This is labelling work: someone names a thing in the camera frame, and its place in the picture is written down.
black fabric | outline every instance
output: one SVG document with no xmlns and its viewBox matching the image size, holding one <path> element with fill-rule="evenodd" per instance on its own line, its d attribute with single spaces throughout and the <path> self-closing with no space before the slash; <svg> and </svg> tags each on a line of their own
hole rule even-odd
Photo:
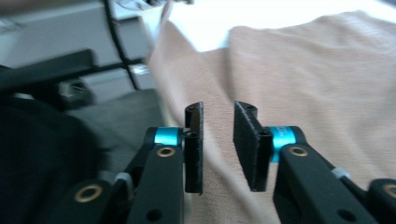
<svg viewBox="0 0 396 224">
<path fill-rule="evenodd" d="M 9 69 L 8 67 L 5 67 L 5 66 L 0 64 L 0 73 L 4 72 L 4 71 L 7 71 L 8 69 Z"/>
<path fill-rule="evenodd" d="M 79 120 L 38 101 L 0 97 L 0 223 L 47 223 L 103 159 Z"/>
<path fill-rule="evenodd" d="M 33 98 L 49 104 L 59 111 L 65 111 L 66 106 L 62 96 L 59 94 L 59 84 L 36 84 L 32 87 L 26 88 L 23 93 L 30 94 Z"/>
<path fill-rule="evenodd" d="M 99 105 L 90 105 L 69 115 L 82 120 L 99 137 L 107 163 L 103 179 L 113 181 L 142 147 L 149 127 L 162 127 L 163 116 L 155 90 L 134 91 Z"/>
</svg>

screw hole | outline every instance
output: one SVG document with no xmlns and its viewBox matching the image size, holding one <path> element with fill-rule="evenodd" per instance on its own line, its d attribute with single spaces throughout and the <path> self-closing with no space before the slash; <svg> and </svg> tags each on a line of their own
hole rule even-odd
<svg viewBox="0 0 396 224">
<path fill-rule="evenodd" d="M 102 187 L 97 184 L 86 186 L 76 193 L 75 200 L 79 203 L 88 203 L 99 197 L 102 190 Z"/>
<path fill-rule="evenodd" d="M 355 215 L 353 215 L 353 213 L 349 212 L 346 209 L 339 209 L 337 211 L 337 214 L 338 214 L 338 216 L 340 216 L 345 221 L 348 221 L 348 222 L 356 221 Z"/>
<path fill-rule="evenodd" d="M 291 149 L 289 149 L 289 152 L 291 154 L 293 154 L 294 156 L 303 157 L 303 156 L 307 156 L 308 155 L 308 152 L 305 149 L 300 148 L 300 147 L 292 147 Z"/>
<path fill-rule="evenodd" d="M 152 209 L 146 213 L 146 219 L 152 222 L 160 220 L 162 216 L 163 213 L 158 209 Z"/>
<path fill-rule="evenodd" d="M 171 157 L 175 154 L 175 150 L 170 147 L 163 147 L 157 151 L 159 157 Z"/>
</svg>

black metal bracket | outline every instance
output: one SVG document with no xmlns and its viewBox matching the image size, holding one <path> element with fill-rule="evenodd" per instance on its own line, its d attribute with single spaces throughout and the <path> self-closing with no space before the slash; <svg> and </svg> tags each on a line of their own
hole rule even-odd
<svg viewBox="0 0 396 224">
<path fill-rule="evenodd" d="M 143 146 L 112 186 L 89 180 L 70 189 L 52 222 L 182 223 L 183 162 L 185 191 L 203 193 L 204 104 L 187 106 L 185 114 L 185 132 L 149 128 Z"/>
<path fill-rule="evenodd" d="M 54 83 L 79 77 L 90 72 L 94 67 L 92 51 L 84 49 L 41 63 L 8 69 L 1 73 L 0 93 L 18 91 L 35 84 Z"/>
<path fill-rule="evenodd" d="M 301 129 L 262 127 L 256 118 L 254 105 L 235 102 L 233 141 L 252 191 L 265 191 L 271 157 L 278 153 L 274 203 L 282 223 L 396 223 L 396 180 L 377 179 L 366 192 L 337 175 Z M 276 151 L 274 130 L 291 132 L 292 143 Z"/>
</svg>

pink fabric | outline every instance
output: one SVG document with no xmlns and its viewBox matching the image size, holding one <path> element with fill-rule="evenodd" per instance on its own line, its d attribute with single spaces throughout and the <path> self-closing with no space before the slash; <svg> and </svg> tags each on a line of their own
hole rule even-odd
<svg viewBox="0 0 396 224">
<path fill-rule="evenodd" d="M 229 47 L 199 53 L 165 20 L 149 68 L 178 125 L 205 103 L 204 194 L 187 223 L 278 223 L 267 192 L 250 192 L 233 147 L 233 101 L 263 126 L 300 126 L 310 145 L 366 189 L 396 178 L 396 26 L 361 12 L 277 30 L 235 27 Z"/>
</svg>

blue ring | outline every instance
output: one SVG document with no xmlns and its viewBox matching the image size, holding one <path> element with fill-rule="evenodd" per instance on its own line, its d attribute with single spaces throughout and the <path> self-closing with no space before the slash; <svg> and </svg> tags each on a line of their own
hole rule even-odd
<svg viewBox="0 0 396 224">
<path fill-rule="evenodd" d="M 270 130 L 274 136 L 274 154 L 272 162 L 279 162 L 280 149 L 287 144 L 296 143 L 296 137 L 293 130 L 289 126 L 273 126 Z"/>
<path fill-rule="evenodd" d="M 177 147 L 178 130 L 179 128 L 157 128 L 154 143 Z"/>
</svg>

